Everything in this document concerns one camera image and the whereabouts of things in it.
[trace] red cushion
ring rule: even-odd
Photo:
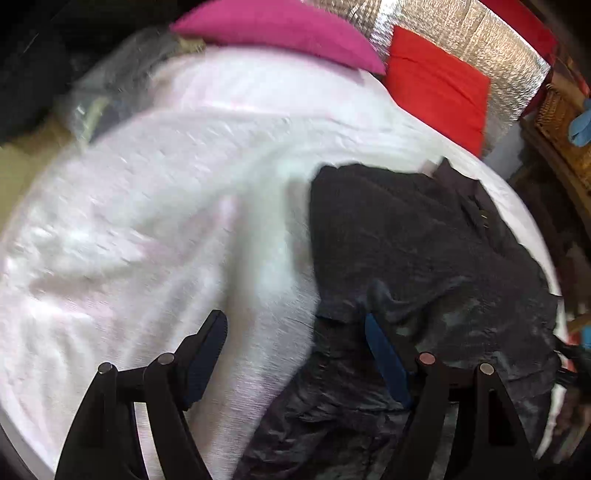
[[[491,84],[487,76],[396,27],[384,83],[401,108],[480,156]]]

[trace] wooden shelf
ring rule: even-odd
[[[522,119],[521,133],[523,138],[534,147],[554,171],[558,181],[564,186],[574,208],[583,222],[587,237],[591,240],[591,196],[570,169],[566,160],[556,151],[548,140],[537,131],[532,120]]]

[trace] red pillow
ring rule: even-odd
[[[480,156],[491,85],[486,75],[396,27],[384,83],[401,108]]]
[[[171,30],[222,44],[290,48],[385,73],[372,44],[353,25],[299,0],[214,0],[183,15]]]

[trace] black metal clamp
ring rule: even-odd
[[[427,480],[450,402],[458,402],[459,411],[446,480],[538,478],[515,407],[492,365],[448,367],[432,353],[418,353],[373,314],[365,319],[365,334],[393,398],[403,404],[410,399],[405,434],[382,480]]]
[[[227,333],[226,316],[214,310],[174,353],[147,367],[119,372],[101,364],[70,427],[56,480],[148,480],[135,421],[134,403],[141,402],[166,479],[211,480],[183,410],[203,396]]]

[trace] plastic bag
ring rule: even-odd
[[[141,30],[76,82],[57,114],[81,143],[90,143],[152,104],[148,87],[158,65],[204,48],[202,40],[182,39],[166,27]]]

